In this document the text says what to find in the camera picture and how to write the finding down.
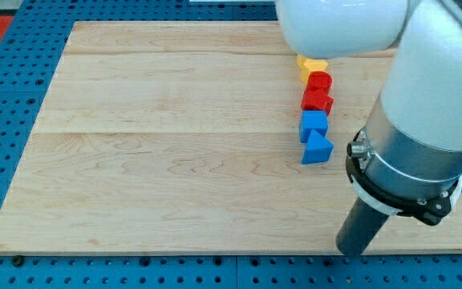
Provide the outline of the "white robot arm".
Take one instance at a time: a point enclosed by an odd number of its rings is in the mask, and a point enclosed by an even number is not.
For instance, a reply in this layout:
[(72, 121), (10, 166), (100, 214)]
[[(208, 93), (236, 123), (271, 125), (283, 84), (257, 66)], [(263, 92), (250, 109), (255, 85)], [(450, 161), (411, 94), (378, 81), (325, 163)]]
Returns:
[(347, 147), (349, 222), (438, 224), (462, 186), (462, 1), (278, 1), (290, 47), (311, 59), (395, 48), (366, 124)]

